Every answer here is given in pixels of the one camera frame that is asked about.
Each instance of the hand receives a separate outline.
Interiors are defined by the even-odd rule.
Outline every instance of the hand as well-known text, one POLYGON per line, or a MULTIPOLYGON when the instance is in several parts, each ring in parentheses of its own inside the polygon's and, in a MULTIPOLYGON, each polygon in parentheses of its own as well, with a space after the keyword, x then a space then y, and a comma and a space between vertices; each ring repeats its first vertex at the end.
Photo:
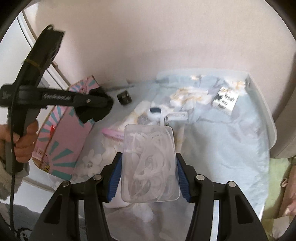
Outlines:
MULTIPOLYGON (((16 160, 21 163, 28 162, 32 157, 32 152, 35 149, 37 140, 38 121, 35 120, 27 128, 27 134, 20 137, 18 134, 13 134, 15 143, 16 160)), ((10 142, 10 127, 8 125, 0 125, 0 139, 10 142)))

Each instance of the light blue fabric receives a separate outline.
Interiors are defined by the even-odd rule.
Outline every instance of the light blue fabric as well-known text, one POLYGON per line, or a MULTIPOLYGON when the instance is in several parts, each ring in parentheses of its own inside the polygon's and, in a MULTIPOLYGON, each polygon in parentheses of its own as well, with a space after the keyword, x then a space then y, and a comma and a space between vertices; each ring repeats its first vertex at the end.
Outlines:
MULTIPOLYGON (((169 104, 169 96, 178 88, 194 86, 208 90, 213 97, 222 86, 223 79, 205 76, 192 81, 189 76, 172 75, 157 82, 145 82, 127 88, 133 102, 121 106, 115 99, 111 113, 95 124, 87 138, 77 165, 91 149, 103 153, 101 129, 122 121, 143 100, 169 104)), ((235 181, 248 198, 257 215, 268 194, 268 136, 260 110, 249 95, 239 96, 231 116, 213 108, 211 104, 197 104, 185 127, 182 156, 198 174, 214 182, 235 181)), ((185 240, 194 204, 180 197, 173 202, 150 203, 153 219, 143 222, 133 212, 132 204, 120 209, 107 209, 105 213, 112 236, 120 241, 185 240)), ((218 229, 218 202, 215 202, 212 240, 218 229)))

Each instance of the pink and teal striped box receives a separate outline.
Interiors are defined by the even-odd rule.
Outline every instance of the pink and teal striped box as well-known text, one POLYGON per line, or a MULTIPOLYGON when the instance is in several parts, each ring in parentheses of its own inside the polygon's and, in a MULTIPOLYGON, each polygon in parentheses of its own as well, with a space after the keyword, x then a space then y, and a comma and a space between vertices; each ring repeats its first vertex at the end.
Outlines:
MULTIPOLYGON (((93 76, 72 85, 69 90, 88 94, 99 85, 93 76)), ((83 124, 73 107, 55 106, 38 133, 32 159, 36 166, 54 176, 70 180, 84 142, 94 125, 83 124)))

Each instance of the plastic container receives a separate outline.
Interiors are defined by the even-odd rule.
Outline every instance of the plastic container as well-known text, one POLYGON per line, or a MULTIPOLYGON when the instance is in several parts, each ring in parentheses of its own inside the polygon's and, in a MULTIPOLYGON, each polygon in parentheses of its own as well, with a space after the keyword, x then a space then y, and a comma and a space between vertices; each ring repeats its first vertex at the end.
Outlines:
POLYGON ((125 202, 164 202, 179 198, 171 127, 133 124, 125 127, 121 185, 125 202))

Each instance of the white label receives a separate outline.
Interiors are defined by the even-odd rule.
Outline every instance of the white label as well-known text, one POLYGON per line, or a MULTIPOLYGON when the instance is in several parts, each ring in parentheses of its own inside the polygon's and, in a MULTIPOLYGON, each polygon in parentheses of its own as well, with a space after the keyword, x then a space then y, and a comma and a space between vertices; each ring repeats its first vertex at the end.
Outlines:
POLYGON ((213 100, 213 107, 231 115, 238 97, 239 94, 234 90, 222 87, 213 100))
POLYGON ((188 113, 187 112, 169 113, 165 117, 165 121, 186 121, 186 120, 188 120, 188 113))

